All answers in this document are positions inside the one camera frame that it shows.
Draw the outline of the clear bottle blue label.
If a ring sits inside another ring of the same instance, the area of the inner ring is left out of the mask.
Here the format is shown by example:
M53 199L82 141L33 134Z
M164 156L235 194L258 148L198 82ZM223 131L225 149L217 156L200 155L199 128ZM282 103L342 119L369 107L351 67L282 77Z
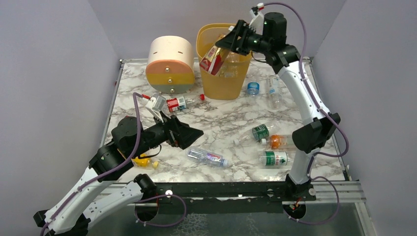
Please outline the clear bottle blue label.
M257 82L249 82L247 84L246 93L248 96L257 96L260 91L260 85Z

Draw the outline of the orange label clear bottle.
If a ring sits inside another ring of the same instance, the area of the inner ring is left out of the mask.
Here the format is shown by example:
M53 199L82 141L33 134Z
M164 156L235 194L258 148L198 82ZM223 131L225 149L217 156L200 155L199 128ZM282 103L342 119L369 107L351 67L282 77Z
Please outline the orange label clear bottle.
M296 149L291 135L271 135L261 139L261 144L271 149Z

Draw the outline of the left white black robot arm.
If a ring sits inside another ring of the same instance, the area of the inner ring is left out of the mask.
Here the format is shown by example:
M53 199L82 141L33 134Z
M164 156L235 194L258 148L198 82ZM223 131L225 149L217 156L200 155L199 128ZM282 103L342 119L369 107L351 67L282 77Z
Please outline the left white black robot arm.
M51 209L34 215L37 226L48 229L49 236L85 236L106 216L142 197L155 196L156 185L147 174L139 174L123 188L100 200L95 199L133 167L132 161L128 160L131 153L138 157L162 143L186 149L204 134L176 116L165 115L147 129L137 124L136 117L126 116L111 133L111 141L98 149L64 199Z

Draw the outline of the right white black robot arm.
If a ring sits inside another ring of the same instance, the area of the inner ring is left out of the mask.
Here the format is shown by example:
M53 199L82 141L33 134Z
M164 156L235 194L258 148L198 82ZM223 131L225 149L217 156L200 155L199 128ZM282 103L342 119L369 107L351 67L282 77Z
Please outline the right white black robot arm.
M238 20L234 28L215 45L243 56L250 52L263 54L267 64L289 89L299 108L303 126L292 133L297 150L285 179L286 194L302 198L308 193L311 182L308 175L313 157L335 132L340 115L331 113L323 104L304 72L297 48L286 43L287 20L284 15L267 13L262 26L263 32L258 34L250 24Z

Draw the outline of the gold red drink bottle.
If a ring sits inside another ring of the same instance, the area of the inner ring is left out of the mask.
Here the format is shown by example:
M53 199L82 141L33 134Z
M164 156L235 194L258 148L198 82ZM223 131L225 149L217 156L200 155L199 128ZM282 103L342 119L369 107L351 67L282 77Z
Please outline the gold red drink bottle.
M200 48L197 50L202 56L199 61L199 67L211 75L217 75L221 66L231 53L230 49L221 48L216 45L216 42L223 39L225 36L226 34L220 34L212 44L201 44Z

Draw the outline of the small blue tinted water bottle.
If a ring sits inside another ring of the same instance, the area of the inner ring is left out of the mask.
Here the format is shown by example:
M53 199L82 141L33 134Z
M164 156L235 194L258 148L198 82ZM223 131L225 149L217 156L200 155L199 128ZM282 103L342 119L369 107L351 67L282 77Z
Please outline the small blue tinted water bottle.
M209 166L230 167L230 162L222 155L198 147L189 148L186 154L189 158Z

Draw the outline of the clear bottle green label angled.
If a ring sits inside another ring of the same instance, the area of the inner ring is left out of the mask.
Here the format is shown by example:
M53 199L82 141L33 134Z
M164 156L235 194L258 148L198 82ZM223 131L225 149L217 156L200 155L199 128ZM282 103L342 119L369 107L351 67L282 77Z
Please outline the clear bottle green label angled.
M252 143L260 142L261 139L277 133L279 131L279 125L276 122L267 122L258 126L255 126L245 131L238 138L233 139L234 145L250 145Z

